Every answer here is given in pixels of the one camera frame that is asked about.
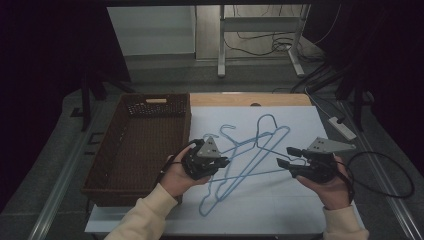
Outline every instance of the hand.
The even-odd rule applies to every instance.
[[[343,163],[338,156],[334,156],[334,160]],[[343,165],[337,164],[337,168],[340,173],[348,177]],[[350,206],[346,184],[339,177],[336,176],[333,180],[324,184],[318,184],[302,176],[297,176],[296,179],[305,187],[316,192],[328,210],[337,210]]]
[[[184,155],[190,150],[190,147],[185,148],[181,153],[177,155],[174,160],[174,164],[169,167],[168,171],[166,171],[165,176],[163,176],[160,184],[162,187],[173,197],[177,197],[183,195],[189,188],[196,185],[203,185],[209,181],[211,178],[204,177],[199,180],[193,180],[189,177],[183,167],[181,166],[181,159]]]

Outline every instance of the person's right hand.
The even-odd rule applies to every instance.
[[[342,159],[338,156],[334,156],[334,160],[343,163]],[[343,165],[337,164],[337,168],[340,173],[348,177]],[[336,176],[334,179],[324,184],[318,184],[302,176],[297,176],[296,179],[305,187],[316,192],[326,209],[337,210],[350,206],[346,184],[339,177]]]

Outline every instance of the wall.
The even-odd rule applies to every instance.
[[[195,52],[193,6],[108,8],[124,56]]]

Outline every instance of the floor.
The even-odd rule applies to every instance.
[[[285,10],[286,13],[291,13],[290,8]],[[259,12],[265,13],[266,6]],[[140,93],[266,92],[279,94],[290,93],[300,81],[286,55],[258,59],[248,55],[238,56],[234,51],[235,55],[228,55],[230,60],[227,61],[225,78],[220,78],[217,76],[217,61],[213,55],[216,49],[204,50],[203,57],[200,57],[202,50],[199,48],[197,50],[197,57],[201,59],[194,59],[192,56],[128,57],[126,60],[132,82],[125,84]],[[251,51],[266,50],[266,47],[252,47],[251,49]],[[313,72],[320,65],[321,62],[302,62],[307,74]],[[363,108],[364,131],[360,132],[355,127],[351,120],[351,99],[336,101],[334,91],[337,86],[338,82],[335,82],[311,96],[316,101],[315,105],[320,107],[318,110],[328,136],[336,141],[344,140],[328,124],[327,114],[337,117],[346,116],[347,120],[344,123],[358,135],[355,140],[355,144],[359,146],[358,151],[376,151],[395,159],[406,169],[416,186],[415,194],[405,200],[385,197],[360,185],[355,186],[355,202],[365,226],[370,230],[370,239],[422,239],[422,237],[408,236],[407,231],[401,227],[401,223],[406,222],[407,226],[416,227],[418,232],[422,233],[424,230],[424,189],[422,188],[424,179],[422,175],[381,127],[369,106]],[[28,239],[34,226],[40,223],[40,217],[44,217],[42,223],[47,223],[39,225],[44,227],[45,239],[102,238],[84,233],[92,203],[87,201],[80,189],[90,168],[93,154],[98,148],[96,142],[101,140],[96,133],[104,132],[107,129],[108,120],[122,93],[122,90],[107,83],[105,83],[105,87],[108,93],[106,100],[97,101],[92,98],[93,122],[86,133],[81,132],[82,119],[71,117],[75,108],[81,108],[80,91],[76,91],[64,99],[63,113],[56,129],[39,155],[33,169],[0,215],[0,239]],[[342,157],[350,159],[353,157],[352,155],[344,154]],[[409,191],[408,179],[402,171],[399,171],[397,165],[384,157],[376,157],[373,154],[365,155],[352,163],[352,171],[358,181],[366,182],[376,189],[381,189],[380,187],[384,189],[384,186],[379,184],[379,179],[386,177],[390,180],[389,185],[393,186],[398,194],[405,194]],[[74,170],[73,174],[69,173],[70,169]],[[385,176],[381,176],[378,169],[384,169],[383,175]],[[55,189],[54,184],[57,184],[58,177],[64,174],[68,174],[66,175],[67,181],[59,182],[59,186],[64,189],[63,195],[52,196],[52,192],[62,192],[60,189]],[[52,199],[59,200],[58,204],[49,204]],[[50,208],[54,212],[51,218],[48,217],[50,216],[48,214],[40,216],[43,208]],[[275,237],[263,237],[262,239],[275,239]],[[282,239],[306,238],[305,236],[292,236]]]

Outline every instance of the person's left hand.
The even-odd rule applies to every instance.
[[[181,166],[181,159],[190,150],[190,147],[181,151],[174,160],[174,164],[169,167],[163,176],[160,184],[173,197],[183,195],[189,188],[196,185],[203,185],[209,181],[210,176],[193,180],[189,177]]]

